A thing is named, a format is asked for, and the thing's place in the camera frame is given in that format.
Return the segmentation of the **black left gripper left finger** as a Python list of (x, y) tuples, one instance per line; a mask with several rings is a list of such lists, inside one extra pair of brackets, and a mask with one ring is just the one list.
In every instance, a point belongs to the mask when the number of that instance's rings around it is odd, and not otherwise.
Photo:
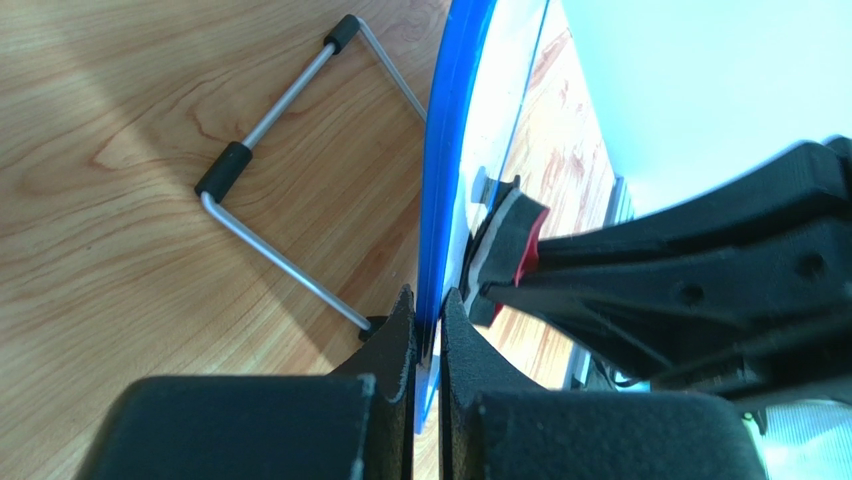
[(111, 405), (82, 479), (408, 479), (414, 298), (319, 376), (156, 376)]

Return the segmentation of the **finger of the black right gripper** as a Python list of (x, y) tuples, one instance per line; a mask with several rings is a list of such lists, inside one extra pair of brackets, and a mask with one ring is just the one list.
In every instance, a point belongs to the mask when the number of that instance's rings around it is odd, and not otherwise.
[(709, 194), (545, 240), (487, 299), (627, 376), (729, 400), (851, 396), (851, 142), (805, 142)]

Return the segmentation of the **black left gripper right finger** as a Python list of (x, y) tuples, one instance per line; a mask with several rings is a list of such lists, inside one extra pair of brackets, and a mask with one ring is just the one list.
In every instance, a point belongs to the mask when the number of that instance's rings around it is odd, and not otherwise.
[(740, 414), (701, 394), (549, 390), (508, 362), (451, 290), (441, 323), (445, 479), (762, 479)]

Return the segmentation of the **red whiteboard eraser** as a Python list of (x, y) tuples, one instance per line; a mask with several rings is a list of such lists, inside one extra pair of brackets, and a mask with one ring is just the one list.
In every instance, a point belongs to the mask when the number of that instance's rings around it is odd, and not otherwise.
[(515, 287), (538, 265), (538, 243), (550, 210), (521, 190), (521, 177), (491, 181), (495, 203), (468, 240), (459, 290), (471, 323), (489, 327), (502, 305), (485, 296), (490, 284)]

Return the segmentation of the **blue framed whiteboard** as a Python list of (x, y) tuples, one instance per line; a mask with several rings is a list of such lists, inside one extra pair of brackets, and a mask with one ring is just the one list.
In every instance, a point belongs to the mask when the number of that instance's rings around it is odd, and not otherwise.
[(453, 1), (425, 121), (415, 324), (414, 430), (438, 388), (434, 354), (449, 291), (462, 284), (468, 240), (496, 206), (549, 10), (546, 1)]

